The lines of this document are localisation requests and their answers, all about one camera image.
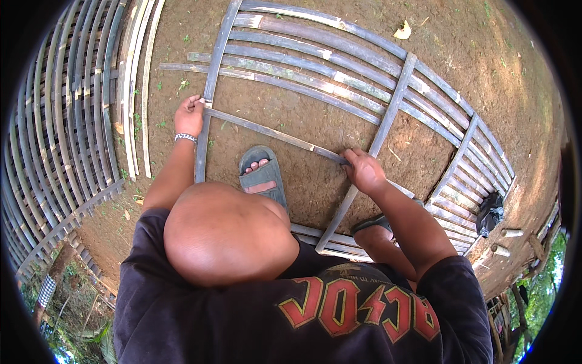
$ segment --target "left hand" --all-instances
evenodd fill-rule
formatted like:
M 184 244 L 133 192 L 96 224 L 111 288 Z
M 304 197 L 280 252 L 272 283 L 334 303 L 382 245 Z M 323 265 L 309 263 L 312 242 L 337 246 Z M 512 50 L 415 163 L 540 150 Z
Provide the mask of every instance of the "left hand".
M 202 131 L 202 114 L 204 112 L 204 99 L 200 95 L 186 98 L 176 110 L 174 126 L 176 133 L 186 133 L 198 137 Z

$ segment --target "dry leaf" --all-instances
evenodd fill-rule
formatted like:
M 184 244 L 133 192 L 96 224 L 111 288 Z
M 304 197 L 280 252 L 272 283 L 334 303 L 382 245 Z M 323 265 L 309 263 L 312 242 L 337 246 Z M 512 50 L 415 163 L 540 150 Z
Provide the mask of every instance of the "dry leaf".
M 392 37 L 404 40 L 408 39 L 411 33 L 412 29 L 408 25 L 408 21 L 404 20 L 404 27 L 402 29 L 397 30 Z
M 121 135 L 123 135 L 123 125 L 119 123 L 115 123 L 115 130 Z

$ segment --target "gray sandal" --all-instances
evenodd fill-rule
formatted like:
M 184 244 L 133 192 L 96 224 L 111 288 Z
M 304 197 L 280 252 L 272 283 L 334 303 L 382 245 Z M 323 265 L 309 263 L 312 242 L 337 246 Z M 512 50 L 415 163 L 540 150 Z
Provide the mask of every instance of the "gray sandal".
M 419 199 L 413 199 L 414 202 L 419 204 L 420 206 L 424 207 L 424 203 Z M 392 228 L 390 227 L 390 223 L 388 223 L 388 219 L 384 216 L 384 214 L 380 214 L 378 216 L 374 216 L 372 218 L 366 219 L 364 221 L 358 222 L 356 225 L 352 227 L 352 236 L 356 234 L 359 230 L 368 228 L 372 225 L 380 225 L 381 227 L 385 228 L 389 232 L 393 232 Z
M 251 163 L 259 162 L 259 160 L 266 159 L 269 163 L 258 167 L 255 171 L 243 176 L 244 170 L 251 167 Z M 285 191 L 283 190 L 283 180 L 281 180 L 281 171 L 275 153 L 266 146 L 254 146 L 247 150 L 239 162 L 239 181 L 240 186 L 246 193 L 252 193 L 252 187 L 275 181 L 275 186 L 265 191 L 257 192 L 257 195 L 269 197 L 277 201 L 287 210 L 287 200 L 285 199 Z

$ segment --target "soil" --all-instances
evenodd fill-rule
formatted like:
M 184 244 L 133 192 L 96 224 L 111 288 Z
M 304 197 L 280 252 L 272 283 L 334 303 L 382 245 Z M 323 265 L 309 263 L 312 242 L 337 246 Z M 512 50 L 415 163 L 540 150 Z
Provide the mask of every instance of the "soil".
M 497 0 L 370 0 L 336 4 L 321 0 L 286 0 L 286 3 L 356 22 L 414 52 L 479 113 L 512 163 L 517 181 L 505 204 L 504 221 L 488 239 L 476 244 L 468 258 L 471 261 L 481 256 L 485 258 L 481 262 L 488 269 L 475 268 L 485 297 L 505 289 L 514 275 L 522 271 L 524 262 L 533 256 L 526 239 L 531 231 L 537 231 L 551 209 L 557 190 L 560 145 L 565 135 L 555 82 L 542 50 L 524 24 L 507 4 Z M 204 6 L 204 11 L 197 11 L 199 4 Z M 205 74 L 160 71 L 157 67 L 161 62 L 187 63 L 186 55 L 191 51 L 212 52 L 227 5 L 227 0 L 205 4 L 173 1 L 164 7 L 150 74 L 148 118 L 154 176 L 171 151 L 175 132 L 173 114 L 180 100 L 191 94 L 201 94 L 206 79 Z M 335 32 L 389 56 L 346 32 L 287 16 L 283 19 Z M 401 41 L 392 34 L 404 19 L 413 31 L 408 40 Z M 140 64 L 143 64 L 145 46 L 146 42 Z M 398 64 L 403 63 L 389 57 Z M 326 61 L 317 61 L 339 69 Z M 142 71 L 140 69 L 137 75 L 138 85 Z M 348 70 L 341 71 L 355 76 Z M 182 81 L 189 84 L 179 90 Z M 139 110 L 141 95 L 137 95 L 136 105 Z M 352 114 L 292 91 L 222 76 L 217 83 L 214 108 L 337 153 L 345 147 L 366 149 L 377 128 Z M 79 232 L 104 273 L 105 282 L 113 287 L 118 285 L 119 265 L 129 254 L 133 227 L 140 214 L 140 206 L 134 201 L 138 197 L 134 195 L 145 196 L 151 184 L 143 172 L 141 131 L 137 134 L 141 171 L 137 182 L 126 182 L 125 191 L 115 201 L 97 207 L 95 216 L 86 218 Z M 239 185 L 238 160 L 244 151 L 256 144 L 270 146 L 281 166 L 292 222 L 325 229 L 349 187 L 343 170 L 334 162 L 229 123 L 213 119 L 210 140 L 206 179 L 235 187 Z M 127 165 L 125 148 L 119 143 L 117 147 L 119 166 L 124 168 Z M 444 138 L 400 111 L 378 159 L 389 179 L 418 198 L 426 199 L 453 152 L 454 147 Z M 129 220 L 124 217 L 126 210 Z M 372 201 L 359 194 L 338 232 L 348 233 L 356 221 L 377 213 L 378 208 Z M 501 238 L 500 231 L 506 227 L 521 228 L 526 234 L 520 238 Z M 512 255 L 492 257 L 489 247 L 494 242 L 510 249 Z

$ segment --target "right hand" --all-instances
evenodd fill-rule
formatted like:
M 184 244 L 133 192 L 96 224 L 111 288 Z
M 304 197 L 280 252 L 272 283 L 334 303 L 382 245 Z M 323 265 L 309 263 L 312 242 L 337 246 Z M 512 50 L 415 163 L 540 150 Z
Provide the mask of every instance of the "right hand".
M 386 175 L 380 163 L 360 148 L 346 149 L 341 156 L 351 164 L 344 165 L 350 181 L 368 196 L 386 185 Z
M 204 99 L 200 95 L 187 97 L 182 101 L 174 115 L 176 133 L 186 133 L 198 137 L 202 131 Z

